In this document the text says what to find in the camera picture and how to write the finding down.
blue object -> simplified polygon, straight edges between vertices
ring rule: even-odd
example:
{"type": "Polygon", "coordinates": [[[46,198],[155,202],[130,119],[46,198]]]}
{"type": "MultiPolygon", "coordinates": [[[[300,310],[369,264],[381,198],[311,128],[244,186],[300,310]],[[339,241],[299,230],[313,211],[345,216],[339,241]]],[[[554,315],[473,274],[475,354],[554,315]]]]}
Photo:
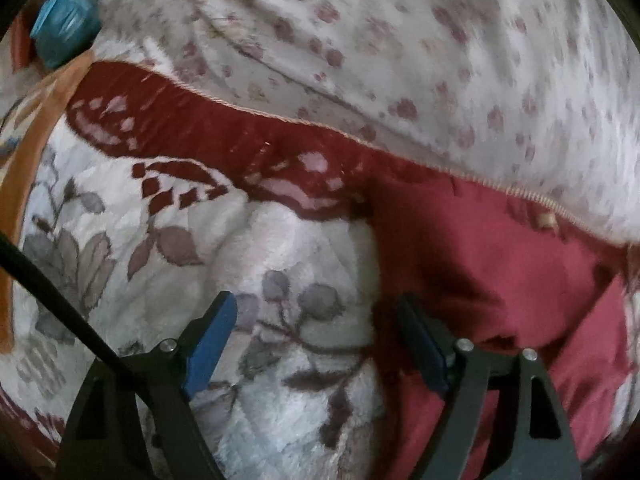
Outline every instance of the blue object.
{"type": "Polygon", "coordinates": [[[182,391],[189,400],[209,385],[237,318],[236,298],[220,292],[207,313],[197,324],[192,321],[180,336],[178,345],[187,351],[182,391]]]}
{"type": "Polygon", "coordinates": [[[31,29],[38,57],[50,70],[84,52],[102,24],[93,0],[47,0],[31,29]]]}

blue gripper pad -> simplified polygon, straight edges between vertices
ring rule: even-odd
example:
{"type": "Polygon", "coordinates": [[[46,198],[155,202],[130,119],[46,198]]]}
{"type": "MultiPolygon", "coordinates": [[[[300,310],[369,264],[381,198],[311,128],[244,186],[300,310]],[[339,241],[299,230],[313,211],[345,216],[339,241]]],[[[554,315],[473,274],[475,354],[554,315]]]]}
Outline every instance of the blue gripper pad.
{"type": "Polygon", "coordinates": [[[186,361],[182,390],[189,400],[209,384],[237,318],[236,297],[225,290],[204,316],[191,321],[182,332],[178,340],[186,361]]]}

red fabric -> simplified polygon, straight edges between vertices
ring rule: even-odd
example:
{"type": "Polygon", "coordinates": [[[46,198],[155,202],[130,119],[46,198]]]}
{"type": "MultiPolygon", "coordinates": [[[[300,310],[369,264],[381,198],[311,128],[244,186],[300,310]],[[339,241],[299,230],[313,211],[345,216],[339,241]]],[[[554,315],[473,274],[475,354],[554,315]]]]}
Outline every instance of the red fabric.
{"type": "MultiPolygon", "coordinates": [[[[423,385],[400,341],[391,298],[422,295],[428,314],[485,349],[537,348],[568,412],[578,454],[607,434],[615,393],[629,372],[623,284],[581,241],[514,220],[507,196],[457,182],[370,189],[383,298],[378,365],[396,423],[386,476],[405,480],[442,402],[423,385]]],[[[464,478],[479,474],[497,396],[488,396],[464,478]]]]}

floral blanket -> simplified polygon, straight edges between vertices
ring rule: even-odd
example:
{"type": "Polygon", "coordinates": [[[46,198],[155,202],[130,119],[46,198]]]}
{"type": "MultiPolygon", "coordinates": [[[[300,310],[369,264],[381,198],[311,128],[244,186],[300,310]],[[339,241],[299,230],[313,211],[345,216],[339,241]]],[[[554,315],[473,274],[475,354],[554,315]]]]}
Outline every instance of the floral blanket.
{"type": "MultiPolygon", "coordinates": [[[[387,176],[472,195],[486,188],[132,64],[80,62],[48,82],[18,146],[39,146],[26,157],[32,175],[17,172],[17,151],[0,188],[10,192],[22,177],[15,213],[24,253],[120,355],[177,335],[219,290],[231,290],[236,329],[192,402],[225,475],[369,478],[378,452],[394,449],[383,445],[388,376],[379,376],[372,346],[381,284],[369,183],[387,176]]],[[[582,233],[557,203],[503,191],[489,190],[488,201],[506,200],[519,229],[562,234],[603,262],[624,262],[624,248],[582,233]]],[[[0,356],[0,407],[36,449],[32,462],[50,468],[93,357],[20,286],[11,293],[14,344],[0,356]]],[[[606,387],[591,385],[606,390],[597,441],[626,373],[622,315],[619,303],[609,316],[618,337],[606,369],[615,363],[616,374],[606,387]]],[[[143,406],[141,418],[166,478],[143,406]]]]}

cloth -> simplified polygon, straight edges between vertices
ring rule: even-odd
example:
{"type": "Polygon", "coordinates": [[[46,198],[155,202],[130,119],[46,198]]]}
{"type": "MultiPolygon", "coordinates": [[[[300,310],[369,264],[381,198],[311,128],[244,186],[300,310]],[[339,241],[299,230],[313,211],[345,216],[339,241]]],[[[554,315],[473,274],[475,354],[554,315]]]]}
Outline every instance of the cloth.
{"type": "MultiPolygon", "coordinates": [[[[389,330],[392,298],[406,291],[421,294],[429,316],[482,348],[537,349],[578,456],[588,459],[608,433],[616,391],[630,371],[621,343],[622,280],[580,242],[516,222],[508,198],[490,190],[380,179],[370,196],[381,294],[391,298],[378,316],[378,365],[398,406],[397,455],[387,478],[409,476],[442,408],[389,330]]],[[[497,398],[485,402],[465,479],[480,473],[497,398]]]]}
{"type": "Polygon", "coordinates": [[[640,238],[640,55],[605,0],[100,0],[96,50],[518,183],[640,238]]]}

